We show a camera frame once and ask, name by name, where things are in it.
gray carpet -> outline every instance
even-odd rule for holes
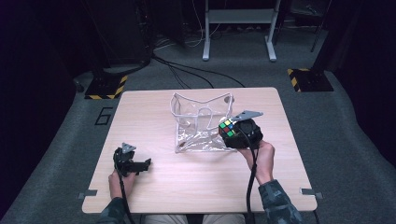
[[[396,170],[362,132],[349,98],[334,75],[326,72],[334,87],[331,92],[295,92],[291,86],[287,69],[309,68],[324,36],[311,53],[315,35],[283,30],[275,63],[269,62],[263,33],[258,32],[213,40],[209,62],[202,61],[203,43],[195,48],[169,46],[154,52],[170,62],[236,78],[246,87],[277,88],[312,187],[325,196],[318,200],[320,223],[396,223]],[[178,74],[193,89],[210,88],[198,77]],[[199,75],[215,88],[240,87],[227,77]],[[82,74],[78,80],[87,88],[92,75]],[[181,86],[165,65],[152,61],[129,75],[124,89],[170,90]],[[78,194],[90,184],[110,126],[94,123],[103,107],[113,107],[106,111],[113,116],[118,102],[84,100],[83,93],[76,94],[64,124],[1,223],[95,222],[98,215],[81,211],[83,201]],[[313,213],[303,216],[306,223],[316,223]],[[256,218],[257,223],[265,223],[263,214]]]

metal stand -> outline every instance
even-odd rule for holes
[[[271,62],[276,61],[274,45],[272,43],[277,13],[279,11],[280,0],[276,0],[274,8],[266,9],[219,9],[209,10],[209,0],[205,0],[205,46],[202,59],[209,60],[210,52],[210,23],[271,23],[270,33],[265,37],[268,56]]]

transparent plastic container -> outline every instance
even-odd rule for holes
[[[232,116],[231,93],[197,101],[175,92],[170,106],[176,119],[176,153],[235,150],[226,147],[219,135],[219,124]]]

wrist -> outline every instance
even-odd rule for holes
[[[256,179],[257,179],[257,182],[259,182],[259,185],[262,185],[262,184],[265,184],[267,182],[274,180],[274,177],[272,176],[272,174],[270,174],[268,172],[257,171]]]
[[[110,195],[110,198],[113,200],[115,198],[122,198],[122,194],[121,193],[114,193]]]

rubik's cube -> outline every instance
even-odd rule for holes
[[[235,135],[235,131],[233,130],[233,124],[234,122],[230,119],[227,119],[219,124],[219,134],[222,138],[232,137]]]

